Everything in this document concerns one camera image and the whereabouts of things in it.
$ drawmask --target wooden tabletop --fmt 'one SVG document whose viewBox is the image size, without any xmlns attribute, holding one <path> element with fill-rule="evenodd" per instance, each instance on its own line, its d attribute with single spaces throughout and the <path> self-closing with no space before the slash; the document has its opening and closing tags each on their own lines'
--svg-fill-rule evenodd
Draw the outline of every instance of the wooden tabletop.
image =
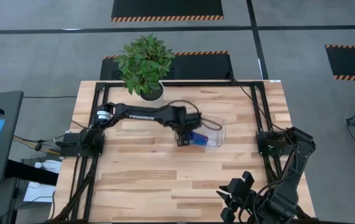
<svg viewBox="0 0 355 224">
<path fill-rule="evenodd" d="M 291 127 L 282 84 L 264 83 L 273 123 L 281 128 Z M 72 119 L 84 126 L 89 122 L 95 84 L 80 85 Z M 169 86 L 164 100 L 189 100 L 203 115 L 223 118 L 226 133 L 223 145 L 177 147 L 173 131 L 154 121 L 124 119 L 106 129 L 89 222 L 222 222 L 220 213 L 225 205 L 215 192 L 220 185 L 241 177 L 245 170 L 255 179 L 254 190 L 267 184 L 255 141 L 253 104 L 239 87 Z M 258 100 L 262 105 L 259 93 Z M 129 95 L 121 87 L 111 87 L 108 101 L 143 105 L 137 96 Z M 81 130 L 73 123 L 70 128 L 73 133 Z M 55 191 L 55 214 L 69 200 L 75 159 L 69 157 L 62 162 Z M 314 216 L 305 175 L 298 186 L 298 195 L 302 209 Z M 85 196 L 84 192 L 78 217 L 83 215 Z M 244 212 L 242 219 L 247 218 Z"/>
</svg>

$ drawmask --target floor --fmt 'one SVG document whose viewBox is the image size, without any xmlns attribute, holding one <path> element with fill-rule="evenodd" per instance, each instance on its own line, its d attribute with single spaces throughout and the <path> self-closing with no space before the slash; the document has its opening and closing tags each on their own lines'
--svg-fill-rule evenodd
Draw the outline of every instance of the floor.
<svg viewBox="0 0 355 224">
<path fill-rule="evenodd" d="M 317 217 L 355 223 L 355 142 L 345 127 L 345 118 L 355 114 L 355 82 L 333 79 L 324 49 L 325 44 L 355 45 L 355 0 L 252 0 L 259 26 L 256 41 L 248 29 L 254 21 L 246 1 L 222 0 L 222 4 L 224 21 L 111 23 L 112 0 L 0 0 L 0 30 L 17 30 L 0 31 L 0 91 L 76 95 L 80 81 L 99 79 L 104 55 L 116 54 L 124 43 L 151 33 L 109 28 L 246 27 L 154 34 L 177 52 L 228 50 L 237 79 L 262 79 L 262 74 L 281 80 L 293 125 L 314 136 L 317 144 L 305 171 Z M 93 32 L 29 32 L 49 29 Z M 74 99 L 25 99 L 16 134 L 40 139 L 64 133 L 74 104 Z M 13 144 L 10 159 L 32 154 L 31 149 Z M 49 209 L 43 205 L 20 211 L 17 222 L 41 222 Z"/>
</svg>

